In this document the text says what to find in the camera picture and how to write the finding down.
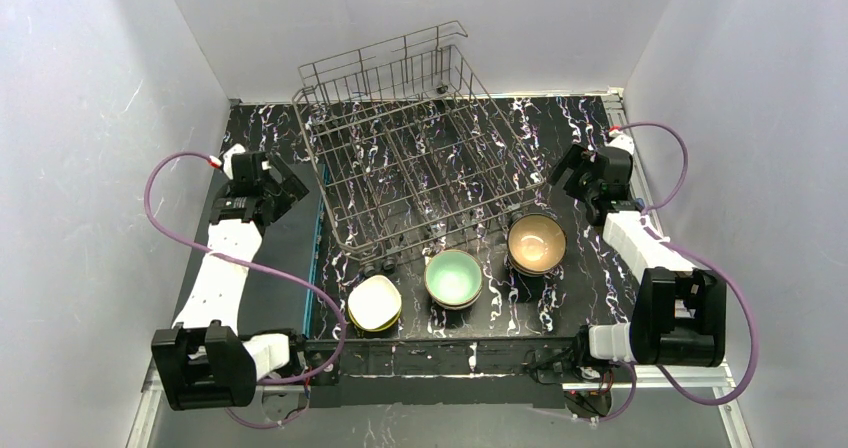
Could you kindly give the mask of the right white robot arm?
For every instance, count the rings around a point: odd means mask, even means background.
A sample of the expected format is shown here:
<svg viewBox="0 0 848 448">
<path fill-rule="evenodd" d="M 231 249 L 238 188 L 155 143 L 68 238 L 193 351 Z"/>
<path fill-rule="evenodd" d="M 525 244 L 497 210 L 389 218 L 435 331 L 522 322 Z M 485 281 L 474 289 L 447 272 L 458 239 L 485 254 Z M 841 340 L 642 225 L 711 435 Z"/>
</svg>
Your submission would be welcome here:
<svg viewBox="0 0 848 448">
<path fill-rule="evenodd" d="M 716 367 L 725 354 L 727 283 L 668 246 L 633 197 L 633 156 L 574 144 L 548 177 L 580 202 L 590 226 L 639 283 L 626 322 L 584 325 L 570 350 L 578 367 L 614 362 Z"/>
</svg>

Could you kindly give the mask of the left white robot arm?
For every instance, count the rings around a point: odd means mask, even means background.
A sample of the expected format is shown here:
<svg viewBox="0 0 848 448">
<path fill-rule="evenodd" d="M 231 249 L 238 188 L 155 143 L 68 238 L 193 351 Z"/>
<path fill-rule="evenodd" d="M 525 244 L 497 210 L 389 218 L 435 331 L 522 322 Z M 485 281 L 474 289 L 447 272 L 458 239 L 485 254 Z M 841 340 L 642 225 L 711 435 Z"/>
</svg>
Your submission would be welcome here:
<svg viewBox="0 0 848 448">
<path fill-rule="evenodd" d="M 172 325 L 157 330 L 151 341 L 155 367 L 175 411 L 244 407 L 260 381 L 302 369 L 293 359 L 296 331 L 242 335 L 238 315 L 267 228 L 309 190 L 280 156 L 267 151 L 236 144 L 203 159 L 227 180 L 211 205 L 207 241 L 188 298 Z"/>
</svg>

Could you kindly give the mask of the blue floral bowl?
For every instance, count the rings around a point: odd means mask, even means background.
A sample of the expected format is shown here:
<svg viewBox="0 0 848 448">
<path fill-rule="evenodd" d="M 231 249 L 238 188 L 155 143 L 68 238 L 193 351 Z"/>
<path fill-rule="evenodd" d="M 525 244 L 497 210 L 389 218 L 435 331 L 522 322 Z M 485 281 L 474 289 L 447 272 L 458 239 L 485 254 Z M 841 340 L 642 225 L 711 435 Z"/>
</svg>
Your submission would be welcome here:
<svg viewBox="0 0 848 448">
<path fill-rule="evenodd" d="M 431 301 L 435 305 L 437 305 L 441 308 L 444 308 L 446 310 L 459 311 L 459 310 L 464 310 L 464 309 L 471 307 L 479 298 L 480 298 L 480 294 L 477 293 L 475 296 L 473 296 L 473 297 L 471 297 L 467 300 L 463 300 L 462 302 L 457 302 L 457 303 L 448 303 L 448 302 L 445 302 L 443 300 L 439 300 L 438 298 L 435 298 L 435 297 L 432 297 Z"/>
</svg>

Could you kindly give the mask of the green celadon bowl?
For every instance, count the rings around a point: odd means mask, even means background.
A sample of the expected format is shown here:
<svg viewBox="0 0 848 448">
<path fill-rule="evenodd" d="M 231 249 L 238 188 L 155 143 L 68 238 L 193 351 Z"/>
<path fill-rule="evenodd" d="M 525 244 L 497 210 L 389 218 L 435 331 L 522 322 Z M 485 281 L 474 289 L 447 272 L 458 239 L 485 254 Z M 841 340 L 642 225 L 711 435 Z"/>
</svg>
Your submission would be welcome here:
<svg viewBox="0 0 848 448">
<path fill-rule="evenodd" d="M 482 291 L 480 262 L 461 250 L 445 250 L 432 257 L 426 265 L 424 277 L 430 297 L 448 303 L 462 302 Z"/>
</svg>

